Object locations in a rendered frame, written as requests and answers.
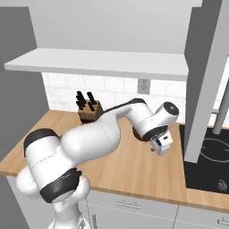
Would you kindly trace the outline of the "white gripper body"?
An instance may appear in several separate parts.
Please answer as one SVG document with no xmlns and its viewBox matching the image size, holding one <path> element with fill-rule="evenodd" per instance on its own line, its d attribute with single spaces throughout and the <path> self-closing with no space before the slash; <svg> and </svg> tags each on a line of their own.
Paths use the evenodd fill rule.
<svg viewBox="0 0 229 229">
<path fill-rule="evenodd" d="M 150 140 L 151 148 L 161 157 L 167 153 L 172 143 L 173 139 L 170 133 L 166 133 L 159 138 L 152 138 Z"/>
</svg>

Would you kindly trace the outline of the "grey cabinet door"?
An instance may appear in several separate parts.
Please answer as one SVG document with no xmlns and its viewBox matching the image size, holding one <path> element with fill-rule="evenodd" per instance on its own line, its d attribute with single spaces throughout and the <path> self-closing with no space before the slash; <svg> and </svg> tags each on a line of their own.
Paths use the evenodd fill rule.
<svg viewBox="0 0 229 229">
<path fill-rule="evenodd" d="M 184 51 L 186 83 L 184 160 L 196 163 L 229 57 L 229 0 L 202 0 L 191 10 Z"/>
</svg>

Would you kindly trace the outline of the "grey tall cabinet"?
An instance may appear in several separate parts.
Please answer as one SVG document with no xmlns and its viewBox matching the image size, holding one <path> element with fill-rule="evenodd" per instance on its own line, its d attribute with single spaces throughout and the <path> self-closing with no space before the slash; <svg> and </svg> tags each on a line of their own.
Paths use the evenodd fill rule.
<svg viewBox="0 0 229 229">
<path fill-rule="evenodd" d="M 36 47 L 29 9 L 0 6 L 0 161 L 48 110 L 39 72 L 4 67 Z"/>
</svg>

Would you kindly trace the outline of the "black hob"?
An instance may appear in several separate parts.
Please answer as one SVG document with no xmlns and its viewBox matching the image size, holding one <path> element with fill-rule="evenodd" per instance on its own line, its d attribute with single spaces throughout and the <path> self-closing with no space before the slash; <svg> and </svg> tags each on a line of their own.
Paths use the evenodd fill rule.
<svg viewBox="0 0 229 229">
<path fill-rule="evenodd" d="M 197 163 L 183 161 L 186 187 L 229 195 L 229 129 L 208 127 Z"/>
</svg>

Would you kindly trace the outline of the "white drawer front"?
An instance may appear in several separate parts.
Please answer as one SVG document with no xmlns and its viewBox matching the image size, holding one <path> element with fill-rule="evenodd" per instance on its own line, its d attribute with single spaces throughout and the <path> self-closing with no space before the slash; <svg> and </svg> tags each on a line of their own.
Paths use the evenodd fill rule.
<svg viewBox="0 0 229 229">
<path fill-rule="evenodd" d="M 228 225 L 217 223 L 220 219 L 229 221 L 229 213 L 180 206 L 174 229 L 229 229 Z"/>
<path fill-rule="evenodd" d="M 117 201 L 134 203 L 135 201 L 141 205 L 141 209 L 126 208 L 117 206 Z M 139 199 L 129 196 L 123 196 L 113 193 L 107 193 L 102 191 L 89 192 L 87 197 L 88 203 L 94 206 L 100 206 L 105 208 L 118 209 L 123 211 L 129 211 L 136 214 L 142 214 L 146 216 L 157 216 L 164 219 L 174 220 L 178 206 L 175 204 L 164 203 L 160 201 L 154 201 L 150 199 Z"/>
</svg>

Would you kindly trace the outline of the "wooden knife block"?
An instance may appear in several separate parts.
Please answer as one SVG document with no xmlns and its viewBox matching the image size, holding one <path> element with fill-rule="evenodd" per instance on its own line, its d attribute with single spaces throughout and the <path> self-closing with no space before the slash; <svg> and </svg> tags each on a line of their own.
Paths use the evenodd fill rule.
<svg viewBox="0 0 229 229">
<path fill-rule="evenodd" d="M 86 100 L 87 104 L 83 107 L 82 110 L 78 110 L 78 115 L 82 123 L 92 123 L 95 122 L 99 116 L 103 114 L 103 108 L 100 102 L 97 100 L 96 104 L 93 105 L 94 110 L 90 109 L 89 101 Z"/>
</svg>

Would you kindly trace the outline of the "grey wall outlet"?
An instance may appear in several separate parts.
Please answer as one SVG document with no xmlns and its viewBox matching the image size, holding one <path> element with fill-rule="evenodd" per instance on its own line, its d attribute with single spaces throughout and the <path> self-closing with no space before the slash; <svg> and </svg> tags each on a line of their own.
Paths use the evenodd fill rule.
<svg viewBox="0 0 229 229">
<path fill-rule="evenodd" d="M 150 91 L 150 80 L 148 79 L 138 79 L 138 90 L 139 94 L 148 95 Z"/>
</svg>

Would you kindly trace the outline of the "white open wall cabinet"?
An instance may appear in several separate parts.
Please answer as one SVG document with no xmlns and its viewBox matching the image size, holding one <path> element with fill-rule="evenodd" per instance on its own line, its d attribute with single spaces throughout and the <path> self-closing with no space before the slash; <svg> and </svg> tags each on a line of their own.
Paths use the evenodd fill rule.
<svg viewBox="0 0 229 229">
<path fill-rule="evenodd" d="M 5 63 L 57 72 L 185 81 L 191 11 L 202 0 L 0 0 L 30 12 L 36 47 Z"/>
</svg>

